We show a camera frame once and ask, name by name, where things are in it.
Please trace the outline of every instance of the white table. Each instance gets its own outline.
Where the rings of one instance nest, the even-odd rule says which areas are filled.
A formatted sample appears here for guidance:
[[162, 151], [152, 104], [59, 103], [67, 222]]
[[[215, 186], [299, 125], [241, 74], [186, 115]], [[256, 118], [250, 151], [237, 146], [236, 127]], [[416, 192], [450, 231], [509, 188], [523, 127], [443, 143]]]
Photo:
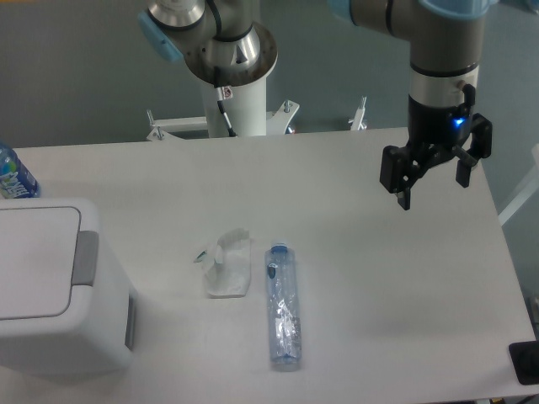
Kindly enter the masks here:
[[[83, 196], [140, 293], [125, 373], [0, 369], [2, 404], [406, 404], [539, 393], [508, 345], [533, 339], [483, 170], [430, 171], [404, 212], [378, 182], [405, 130], [19, 151], [44, 196]], [[210, 300], [193, 259], [251, 231], [247, 297]], [[263, 253], [296, 249], [303, 360], [269, 362]]]

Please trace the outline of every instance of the black cable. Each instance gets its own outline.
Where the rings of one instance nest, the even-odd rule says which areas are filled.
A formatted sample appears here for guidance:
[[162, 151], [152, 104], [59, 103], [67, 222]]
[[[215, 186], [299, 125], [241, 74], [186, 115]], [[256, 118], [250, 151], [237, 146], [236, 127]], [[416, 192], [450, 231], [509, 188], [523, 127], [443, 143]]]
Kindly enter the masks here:
[[[214, 81], [213, 87], [214, 88], [221, 87], [220, 83], [219, 83], [220, 79], [221, 79], [221, 69], [219, 67], [216, 67], [214, 72], [213, 72], [213, 81]], [[227, 112], [225, 110], [225, 105], [222, 102], [222, 100], [220, 100], [220, 99], [217, 100], [217, 107], [219, 108], [219, 112], [221, 112], [221, 115], [225, 120], [225, 126], [227, 127], [227, 130], [228, 130], [228, 136], [229, 137], [237, 137], [237, 133], [232, 128], [232, 122], [228, 118], [228, 114], [227, 114]]]
[[520, 400], [520, 401], [517, 402], [516, 404], [526, 404], [527, 402], [533, 400], [533, 399], [536, 398], [537, 396], [539, 396], [539, 394], [535, 394], [534, 396], [526, 397], [525, 399]]
[[228, 118], [227, 112], [225, 111], [225, 106], [222, 102], [222, 100], [217, 101], [217, 107], [219, 107], [219, 112], [221, 112], [223, 118], [225, 119], [225, 126], [228, 130], [228, 135], [230, 137], [237, 137], [237, 133], [232, 128], [232, 123], [230, 122], [230, 119]]

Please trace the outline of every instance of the clear plastic bottle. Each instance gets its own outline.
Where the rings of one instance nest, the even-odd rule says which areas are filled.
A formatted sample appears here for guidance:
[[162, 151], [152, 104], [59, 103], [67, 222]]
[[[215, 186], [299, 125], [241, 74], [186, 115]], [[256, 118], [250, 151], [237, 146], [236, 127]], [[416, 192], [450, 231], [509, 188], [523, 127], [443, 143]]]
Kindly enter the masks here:
[[302, 331], [294, 251], [285, 242], [274, 242], [265, 254], [265, 264], [269, 356], [276, 364], [295, 364], [302, 357]]
[[40, 196], [40, 185], [11, 147], [0, 142], [0, 194], [5, 199]]

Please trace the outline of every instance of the bottle cap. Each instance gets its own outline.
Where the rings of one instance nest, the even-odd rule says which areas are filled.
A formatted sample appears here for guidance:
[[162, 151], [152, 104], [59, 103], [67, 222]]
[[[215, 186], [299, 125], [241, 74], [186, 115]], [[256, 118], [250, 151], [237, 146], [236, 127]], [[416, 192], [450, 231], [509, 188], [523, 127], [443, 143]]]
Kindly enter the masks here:
[[276, 238], [271, 242], [271, 252], [273, 253], [286, 253], [288, 246], [286, 240], [282, 238]]

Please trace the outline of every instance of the blue led light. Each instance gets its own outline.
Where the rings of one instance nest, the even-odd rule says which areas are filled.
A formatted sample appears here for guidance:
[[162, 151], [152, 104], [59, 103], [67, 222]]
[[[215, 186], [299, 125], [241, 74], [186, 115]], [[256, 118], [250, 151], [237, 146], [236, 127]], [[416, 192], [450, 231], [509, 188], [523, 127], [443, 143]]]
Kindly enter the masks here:
[[455, 118], [453, 120], [453, 123], [455, 124], [455, 127], [460, 128], [461, 125], [464, 123], [464, 121], [465, 121], [464, 118]]

